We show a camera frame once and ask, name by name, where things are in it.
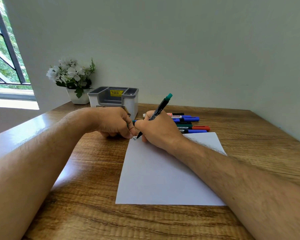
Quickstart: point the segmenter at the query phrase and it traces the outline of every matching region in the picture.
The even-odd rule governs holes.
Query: person
[[[300,239],[300,186],[184,137],[164,111],[135,127],[119,107],[83,108],[0,159],[0,240],[21,239],[74,147],[88,132],[124,138],[143,133],[193,170],[256,239]]]

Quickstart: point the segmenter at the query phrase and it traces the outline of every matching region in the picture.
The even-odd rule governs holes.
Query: person's right arm
[[[135,123],[143,133],[142,140],[187,165],[230,207],[254,238],[300,239],[299,185],[187,139],[164,111],[147,121],[152,112]]]

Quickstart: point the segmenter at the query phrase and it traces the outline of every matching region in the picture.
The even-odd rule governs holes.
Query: wood grain
[[[156,107],[139,104],[137,118]],[[79,108],[67,103],[1,133],[0,156]],[[210,126],[228,156],[300,184],[300,142],[251,111],[166,111],[199,116],[194,124]],[[115,204],[127,146],[123,138],[84,135],[23,239],[253,239],[228,207]]]

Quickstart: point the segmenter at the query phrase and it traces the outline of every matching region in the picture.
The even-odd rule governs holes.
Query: hand
[[[91,107],[72,113],[79,116],[81,122],[86,125],[86,133],[99,131],[103,137],[120,134],[127,139],[137,135],[132,120],[121,107]]]
[[[148,111],[144,120],[135,122],[135,127],[143,133],[143,142],[149,141],[151,144],[171,153],[173,146],[183,141],[185,137],[164,110],[154,120],[149,121],[153,112],[154,110]]]

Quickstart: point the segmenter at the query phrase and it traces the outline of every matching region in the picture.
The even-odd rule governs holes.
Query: white flower pot
[[[75,93],[75,89],[67,88],[68,95],[74,104],[87,104],[89,102],[88,93],[91,92],[92,90],[93,90],[93,88],[92,89],[84,89],[82,96],[80,98],[78,98],[77,94]]]

